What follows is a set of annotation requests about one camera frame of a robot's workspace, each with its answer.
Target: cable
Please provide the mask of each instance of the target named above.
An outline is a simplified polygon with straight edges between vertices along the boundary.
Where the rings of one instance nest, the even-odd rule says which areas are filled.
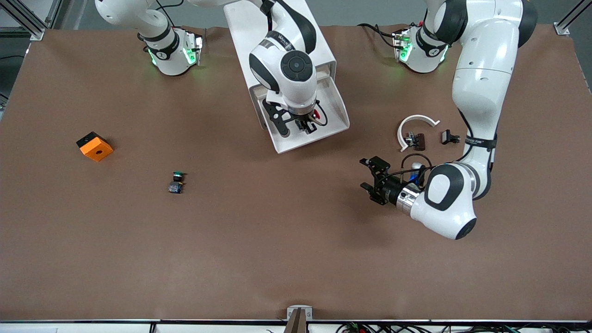
[[[362,325],[362,328],[367,330],[368,333],[377,333],[376,330],[370,327],[369,325]]]
[[[337,327],[337,329],[335,330],[335,333],[339,333],[339,330],[344,328],[345,326],[347,326],[346,324],[342,324],[340,327]]]
[[[156,8],[156,10],[170,8],[170,7],[178,7],[178,6],[181,6],[184,2],[185,2],[185,0],[181,0],[181,2],[176,5],[160,6],[160,7]]]
[[[461,114],[462,121],[465,122],[465,125],[466,125],[467,129],[469,130],[469,134],[471,135],[471,137],[473,137],[473,129],[471,128],[471,125],[469,125],[468,121],[465,118],[465,115],[462,114],[461,109],[457,109],[457,110],[458,110],[458,113]],[[472,148],[473,148],[473,146],[469,146],[469,149],[466,150],[466,153],[464,153],[461,158],[459,158],[453,162],[458,162],[461,159],[464,159],[467,155],[469,155],[469,152],[471,151]]]
[[[383,31],[380,31],[380,29],[378,29],[378,25],[376,27],[374,27],[373,25],[370,25],[368,23],[360,23],[360,24],[358,24],[358,27],[370,28],[370,29],[374,30],[374,32],[377,33],[377,34],[381,34],[381,35],[386,36],[386,37],[392,37],[392,34],[387,34],[387,33],[383,32]]]
[[[425,172],[426,170],[430,170],[430,169],[433,169],[435,167],[437,167],[437,165],[436,166],[429,166],[427,168],[424,168],[422,171]],[[408,172],[414,172],[414,171],[417,171],[417,169],[410,169],[410,170],[403,170],[403,171],[393,172],[392,174],[388,174],[388,175],[382,177],[379,181],[377,181],[377,184],[380,184],[381,182],[383,182],[384,180],[386,180],[388,177],[395,176],[395,175],[400,175],[400,174],[406,174]]]
[[[267,13],[267,31],[274,29],[274,21],[271,19],[271,12]]]
[[[159,7],[159,8],[157,8],[156,10],[162,9],[162,11],[163,11],[163,12],[165,12],[165,15],[166,15],[166,17],[169,19],[169,22],[170,22],[170,24],[171,24],[171,25],[174,27],[174,26],[175,26],[175,23],[173,23],[173,20],[171,20],[171,18],[170,18],[170,16],[169,16],[169,13],[167,13],[167,12],[166,12],[166,9],[165,9],[165,7],[164,7],[164,6],[163,6],[163,5],[160,3],[160,1],[159,1],[159,0],[156,0],[156,3],[158,4],[158,6],[160,6],[160,7]]]
[[[403,50],[403,47],[402,46],[393,45],[393,44],[389,43],[386,38],[384,38],[385,36],[392,37],[392,34],[387,34],[386,32],[381,31],[380,28],[378,27],[378,24],[375,24],[374,26],[371,26],[368,23],[360,23],[360,24],[358,24],[358,27],[370,27],[370,29],[372,29],[375,33],[377,33],[380,36],[380,38],[382,38],[382,40],[387,45],[389,45],[393,49]]]
[[[314,116],[309,117],[310,120],[313,121],[313,123],[319,125],[319,126],[327,126],[327,124],[329,123],[329,118],[327,118],[327,113],[325,112],[325,110],[323,109],[323,107],[321,106],[321,102],[317,100],[317,105],[318,108],[321,109],[321,112],[323,112],[323,115],[325,116],[325,123],[321,123],[320,121],[318,121]]]
[[[14,56],[7,56],[7,57],[0,57],[0,60],[2,59],[10,59],[10,58],[16,58],[16,57],[20,57],[20,58],[25,58],[25,56],[21,56],[21,55],[14,55]]]
[[[403,169],[403,166],[405,165],[405,161],[406,161],[406,160],[407,160],[409,157],[411,157],[411,156],[421,156],[421,157],[423,157],[423,158],[424,158],[424,159],[427,161],[427,163],[430,165],[430,167],[432,167],[432,166],[433,166],[433,165],[432,165],[432,162],[430,161],[430,159],[429,159],[429,158],[427,158],[427,156],[426,156],[426,155],[424,155],[424,154],[420,154],[420,153],[412,153],[412,154],[409,154],[409,155],[407,155],[407,156],[405,156],[405,157],[403,158],[403,160],[401,161],[401,169]]]

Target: robotic arm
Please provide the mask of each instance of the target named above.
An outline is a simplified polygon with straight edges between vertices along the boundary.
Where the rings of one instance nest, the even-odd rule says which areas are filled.
[[[417,72],[433,71],[448,45],[463,46],[452,99],[468,128],[463,156],[434,167],[426,186],[402,182],[378,157],[363,159],[374,186],[363,183],[371,200],[395,204],[412,219],[450,238],[461,239],[477,222],[472,201],[490,189],[501,106],[514,70],[518,47],[532,35],[537,14],[526,0],[434,0],[426,20],[406,36],[397,57]]]
[[[189,0],[212,7],[236,0]],[[317,44],[313,24],[284,0],[249,0],[276,27],[251,51],[249,66],[255,78],[268,89],[263,106],[279,133],[286,137],[285,123],[296,121],[300,130],[312,133],[317,104],[317,74],[309,57]]]
[[[159,11],[148,9],[155,0],[95,0],[103,19],[113,25],[138,29],[152,62],[165,75],[183,74],[198,63],[201,37],[170,26]]]

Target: table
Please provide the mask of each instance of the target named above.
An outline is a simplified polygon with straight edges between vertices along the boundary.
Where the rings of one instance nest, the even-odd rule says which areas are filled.
[[[179,77],[133,31],[46,31],[0,122],[0,319],[589,319],[592,98],[572,41],[540,25],[520,49],[491,191],[450,241],[371,202],[358,161],[398,168],[414,113],[442,121],[405,128],[433,162],[460,156],[439,143],[466,131],[460,46],[420,75],[365,28],[323,34],[351,127],[278,155],[227,29]],[[115,149],[100,163],[75,144],[90,131]]]

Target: orange cube with hole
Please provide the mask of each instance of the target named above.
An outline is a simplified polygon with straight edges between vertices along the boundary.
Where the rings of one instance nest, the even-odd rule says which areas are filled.
[[[113,152],[113,148],[107,141],[95,132],[88,133],[87,136],[76,141],[76,144],[84,156],[95,162],[99,162]]]

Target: white clamp bracket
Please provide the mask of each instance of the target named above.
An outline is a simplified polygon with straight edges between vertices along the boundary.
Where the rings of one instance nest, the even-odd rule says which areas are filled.
[[[440,120],[434,121],[432,118],[430,118],[428,116],[421,115],[421,114],[414,114],[413,116],[409,116],[409,117],[403,119],[403,121],[399,125],[399,129],[397,130],[397,139],[399,140],[399,145],[401,145],[401,148],[402,148],[401,152],[404,152],[405,149],[407,149],[409,147],[409,145],[405,141],[405,138],[403,138],[403,125],[405,125],[405,123],[410,120],[423,120],[426,123],[430,124],[432,127],[435,127],[436,125],[438,125],[440,123]]]

